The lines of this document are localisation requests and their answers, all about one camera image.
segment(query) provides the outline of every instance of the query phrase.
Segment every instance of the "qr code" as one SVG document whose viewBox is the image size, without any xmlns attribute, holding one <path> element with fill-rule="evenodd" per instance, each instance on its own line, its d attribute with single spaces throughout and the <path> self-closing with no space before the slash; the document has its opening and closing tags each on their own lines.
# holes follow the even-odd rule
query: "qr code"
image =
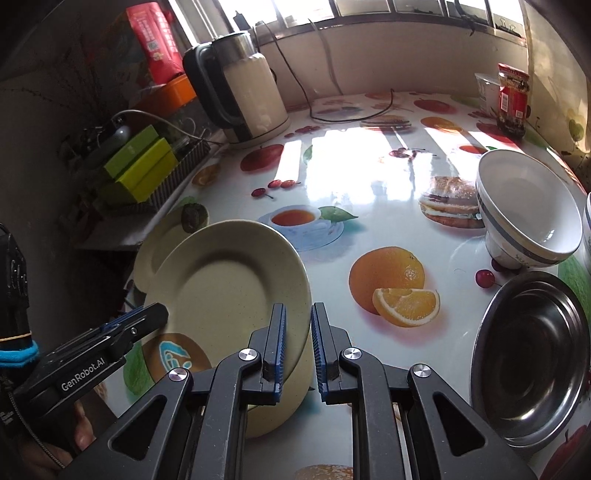
<svg viewBox="0 0 591 480">
<path fill-rule="evenodd" d="M 501 93 L 501 110 L 504 112 L 509 111 L 509 95 Z"/>
</svg>

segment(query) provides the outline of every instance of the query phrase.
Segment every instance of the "metal pivot bolt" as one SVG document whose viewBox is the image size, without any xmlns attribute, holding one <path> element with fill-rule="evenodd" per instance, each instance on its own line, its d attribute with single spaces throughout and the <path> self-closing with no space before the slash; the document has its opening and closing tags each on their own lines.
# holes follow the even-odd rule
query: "metal pivot bolt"
<svg viewBox="0 0 591 480">
<path fill-rule="evenodd" d="M 182 382 L 188 376 L 189 372 L 187 372 L 184 368 L 173 368 L 170 372 L 168 372 L 168 377 L 173 382 Z"/>
<path fill-rule="evenodd" d="M 343 356 L 349 360 L 357 360 L 361 356 L 361 350 L 354 346 L 350 346 L 343 350 Z"/>
<path fill-rule="evenodd" d="M 240 350 L 240 352 L 238 353 L 240 360 L 244 360 L 245 362 L 249 362 L 250 360 L 254 360 L 257 355 L 258 355 L 258 352 L 253 348 L 245 348 L 243 350 Z"/>
<path fill-rule="evenodd" d="M 427 378 L 429 375 L 431 375 L 431 368 L 425 364 L 416 364 L 413 367 L 413 373 L 417 377 Z"/>
</svg>

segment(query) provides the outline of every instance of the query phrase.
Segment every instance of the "human hand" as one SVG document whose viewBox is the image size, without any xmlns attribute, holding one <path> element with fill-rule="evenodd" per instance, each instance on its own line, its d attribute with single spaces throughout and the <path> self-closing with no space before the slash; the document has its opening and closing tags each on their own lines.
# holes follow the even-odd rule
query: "human hand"
<svg viewBox="0 0 591 480">
<path fill-rule="evenodd" d="M 74 415 L 76 428 L 74 429 L 74 442 L 80 450 L 85 450 L 95 439 L 92 425 L 84 413 L 82 403 L 74 403 Z M 60 467 L 47 456 L 39 445 L 29 436 L 19 441 L 19 451 L 24 463 L 31 469 L 39 480 L 54 480 Z M 69 465 L 72 456 L 54 445 L 45 444 L 45 447 L 64 465 Z"/>
</svg>

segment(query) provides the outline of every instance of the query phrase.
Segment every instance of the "stainless steel bowl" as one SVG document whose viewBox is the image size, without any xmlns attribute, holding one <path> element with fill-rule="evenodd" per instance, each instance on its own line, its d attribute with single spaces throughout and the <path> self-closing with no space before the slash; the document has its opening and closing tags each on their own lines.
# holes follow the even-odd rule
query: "stainless steel bowl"
<svg viewBox="0 0 591 480">
<path fill-rule="evenodd" d="M 472 407 L 527 457 L 574 413 L 589 350 L 587 320 L 572 290 L 546 272 L 518 275 L 499 289 L 478 331 Z"/>
</svg>

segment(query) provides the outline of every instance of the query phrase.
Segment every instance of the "electric kettle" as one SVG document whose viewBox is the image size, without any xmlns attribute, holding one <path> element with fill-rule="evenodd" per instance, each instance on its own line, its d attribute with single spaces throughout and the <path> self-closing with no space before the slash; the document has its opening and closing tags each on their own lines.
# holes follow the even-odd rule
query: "electric kettle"
<svg viewBox="0 0 591 480">
<path fill-rule="evenodd" d="M 263 143 L 284 132 L 290 118 L 265 57 L 248 32 L 193 47 L 185 73 L 211 121 L 236 148 Z"/>
</svg>

